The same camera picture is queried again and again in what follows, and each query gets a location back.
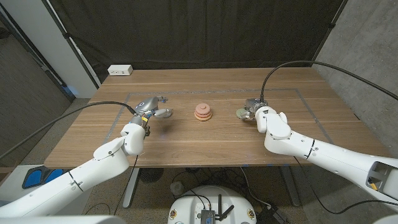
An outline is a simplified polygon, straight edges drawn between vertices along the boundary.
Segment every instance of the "blue foot pedal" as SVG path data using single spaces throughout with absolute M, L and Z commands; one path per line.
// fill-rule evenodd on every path
M 26 173 L 25 179 L 22 183 L 22 188 L 29 189 L 31 187 L 46 184 L 68 171 L 69 170 L 67 169 L 50 170 L 45 166 L 31 168 Z

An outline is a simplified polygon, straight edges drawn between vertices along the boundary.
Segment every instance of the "white power strip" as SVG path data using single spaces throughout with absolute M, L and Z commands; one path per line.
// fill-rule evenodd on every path
M 108 68 L 110 75 L 130 75 L 132 73 L 131 65 L 111 65 Z

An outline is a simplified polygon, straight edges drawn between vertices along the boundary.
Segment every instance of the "black backdrop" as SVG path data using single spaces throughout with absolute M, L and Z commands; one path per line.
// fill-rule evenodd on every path
M 275 67 L 311 60 L 342 0 L 51 0 L 103 82 L 134 69 Z

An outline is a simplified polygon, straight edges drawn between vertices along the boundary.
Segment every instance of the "wood grain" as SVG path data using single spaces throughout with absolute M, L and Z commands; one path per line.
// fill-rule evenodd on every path
M 158 95 L 158 92 L 165 92 L 162 95 L 169 101 L 160 104 L 159 108 L 173 108 L 173 116 L 150 119 L 151 134 L 144 142 L 138 167 L 296 165 L 290 156 L 267 151 L 264 135 L 258 133 L 255 122 L 241 121 L 235 115 L 247 98 L 259 97 L 263 78 L 270 70 L 135 70 L 128 77 L 107 78 L 91 102 L 124 101 L 128 97 L 127 103 L 136 105 L 147 97 Z M 322 126 L 341 147 L 389 156 L 384 146 L 314 69 L 282 68 L 269 79 L 266 88 L 264 95 L 269 105 L 287 115 L 293 130 L 328 142 L 320 129 Z M 193 112 L 199 103 L 211 106 L 213 117 L 210 120 L 200 122 L 194 118 Z M 81 112 L 45 165 L 71 168 L 91 159 L 119 110 L 119 106 L 106 105 Z M 123 110 L 109 139 L 120 136 L 131 116 L 128 110 Z

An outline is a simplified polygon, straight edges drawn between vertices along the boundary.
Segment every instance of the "stacked rings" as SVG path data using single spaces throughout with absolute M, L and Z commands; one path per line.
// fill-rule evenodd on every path
M 195 118 L 199 121 L 207 121 L 212 115 L 213 113 L 211 112 L 210 106 L 206 103 L 200 103 L 195 108 Z

